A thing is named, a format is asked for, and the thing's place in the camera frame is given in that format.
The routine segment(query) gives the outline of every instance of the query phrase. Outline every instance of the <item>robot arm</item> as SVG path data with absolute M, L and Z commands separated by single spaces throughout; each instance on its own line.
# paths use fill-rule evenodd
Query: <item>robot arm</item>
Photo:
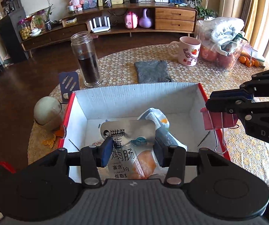
M 240 89 L 212 92 L 206 108 L 236 114 L 247 135 L 269 143 L 269 102 L 253 102 L 254 97 L 269 97 L 269 70 L 252 75 Z

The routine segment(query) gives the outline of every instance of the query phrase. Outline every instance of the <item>round table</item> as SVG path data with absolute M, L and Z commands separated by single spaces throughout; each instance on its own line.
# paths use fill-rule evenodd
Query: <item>round table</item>
M 168 63 L 168 73 L 176 82 L 200 82 L 209 97 L 212 91 L 238 88 L 243 82 L 249 81 L 251 75 L 263 71 L 262 68 L 248 68 L 236 63 L 233 70 L 223 72 L 215 66 L 198 60 L 194 67 L 187 67 L 177 63 L 168 54 L 167 45 L 145 46 L 117 52 L 99 59 L 103 81 L 100 87 L 136 84 L 137 75 L 134 63 L 137 61 L 165 60 Z M 59 85 L 50 96 L 61 101 Z M 245 134 L 240 121 L 238 129 L 225 129 L 226 146 L 231 161 L 252 174 L 258 176 L 269 185 L 269 144 Z M 52 133 L 42 130 L 34 123 L 28 146 L 28 163 L 32 163 L 57 148 L 49 149 L 42 144 L 42 140 L 52 137 Z

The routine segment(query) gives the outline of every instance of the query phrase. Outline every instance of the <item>tv stand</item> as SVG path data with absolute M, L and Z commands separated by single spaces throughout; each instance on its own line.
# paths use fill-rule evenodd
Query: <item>tv stand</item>
M 135 29 L 127 29 L 124 24 L 117 24 L 111 26 L 108 31 L 92 33 L 92 35 L 101 36 L 129 33 L 131 37 L 131 33 L 135 32 L 178 32 L 189 35 L 195 31 L 197 11 L 191 7 L 175 7 L 173 5 L 155 2 L 123 3 L 113 5 L 111 8 L 95 7 L 68 15 L 63 20 L 70 20 L 76 17 L 77 22 L 66 27 L 58 25 L 50 31 L 42 32 L 37 37 L 24 40 L 21 45 L 25 51 L 29 51 L 32 57 L 31 50 L 33 49 L 70 40 L 72 35 L 81 31 L 90 31 L 88 21 L 92 18 L 101 17 L 103 12 L 126 9 L 127 11 L 135 12 L 137 15 L 141 15 L 144 8 L 149 9 L 148 16 L 154 22 L 151 28 L 141 28 L 138 25 Z

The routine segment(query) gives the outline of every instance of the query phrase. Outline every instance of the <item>purple vase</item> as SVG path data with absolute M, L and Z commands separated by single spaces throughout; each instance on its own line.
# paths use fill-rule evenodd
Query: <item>purple vase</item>
M 147 8 L 144 9 L 143 17 L 139 20 L 139 25 L 142 28 L 150 28 L 152 26 L 152 21 L 150 18 L 147 17 L 146 12 L 147 12 Z

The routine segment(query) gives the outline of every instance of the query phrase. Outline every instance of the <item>dark liquid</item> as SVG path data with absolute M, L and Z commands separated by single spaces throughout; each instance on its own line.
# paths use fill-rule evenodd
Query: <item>dark liquid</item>
M 78 56 L 80 69 L 87 83 L 93 84 L 100 80 L 98 60 L 94 53 L 86 52 Z

